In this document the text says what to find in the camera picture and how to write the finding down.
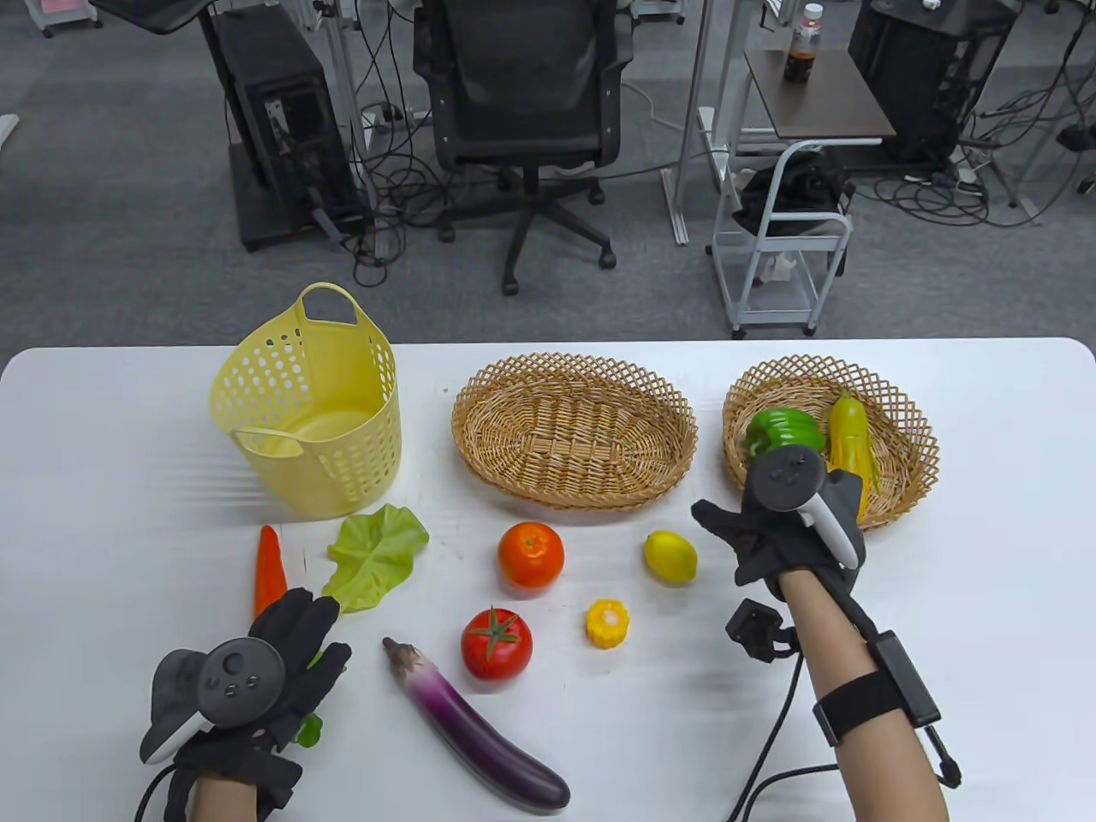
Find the person's left hand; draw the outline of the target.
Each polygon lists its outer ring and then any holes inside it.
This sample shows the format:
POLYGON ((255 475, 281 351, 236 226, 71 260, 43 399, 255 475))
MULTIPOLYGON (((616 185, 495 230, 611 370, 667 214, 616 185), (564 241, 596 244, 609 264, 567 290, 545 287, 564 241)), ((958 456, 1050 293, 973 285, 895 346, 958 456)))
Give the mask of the person's left hand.
POLYGON ((254 788, 256 819, 289 803, 304 770, 284 751, 334 688, 352 654, 346 643, 326 642, 339 615, 336 600, 313 598, 305 587, 292 587, 252 623, 249 637, 273 647, 284 663, 277 700, 249 723, 199 733, 181 747, 168 789, 173 811, 165 812, 167 819, 187 809, 199 777, 221 777, 254 788))

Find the person's right hand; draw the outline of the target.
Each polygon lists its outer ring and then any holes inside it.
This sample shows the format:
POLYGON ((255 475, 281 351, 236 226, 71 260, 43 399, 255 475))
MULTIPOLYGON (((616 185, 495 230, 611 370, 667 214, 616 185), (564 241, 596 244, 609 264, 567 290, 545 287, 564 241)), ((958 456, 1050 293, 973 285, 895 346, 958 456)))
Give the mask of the person's right hand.
POLYGON ((760 458, 745 481, 739 512, 703 498, 690 514, 737 553, 737 586, 763 581, 784 600, 779 579, 811 570, 831 591, 852 592, 866 561, 858 524, 864 481, 829 470, 815 450, 783 447, 760 458))

